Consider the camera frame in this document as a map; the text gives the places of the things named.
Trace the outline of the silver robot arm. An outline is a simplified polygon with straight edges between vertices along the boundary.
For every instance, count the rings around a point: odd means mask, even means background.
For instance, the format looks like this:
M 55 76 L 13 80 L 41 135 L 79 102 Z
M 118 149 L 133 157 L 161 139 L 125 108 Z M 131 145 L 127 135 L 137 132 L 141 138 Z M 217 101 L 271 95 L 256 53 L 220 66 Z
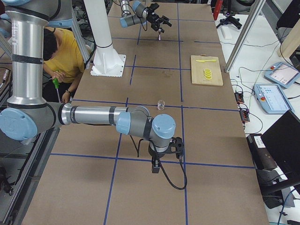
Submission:
M 138 0 L 135 0 L 133 5 L 130 5 L 128 0 L 120 0 L 119 3 L 121 9 L 120 24 L 123 28 L 136 24 L 146 25 L 149 22 L 151 28 L 161 34 L 164 33 L 162 24 L 172 26 L 168 17 L 164 15 L 160 17 L 155 12 L 159 8 L 157 3 L 151 3 L 148 7 Z
M 151 117 L 147 108 L 113 106 L 73 106 L 47 102 L 42 97 L 44 27 L 70 27 L 72 2 L 69 0 L 6 0 L 5 12 L 12 25 L 13 93 L 0 114 L 1 131 L 23 141 L 53 127 L 69 124 L 115 126 L 119 133 L 149 142 L 152 172 L 163 169 L 160 159 L 181 154 L 174 138 L 176 124 L 167 114 Z

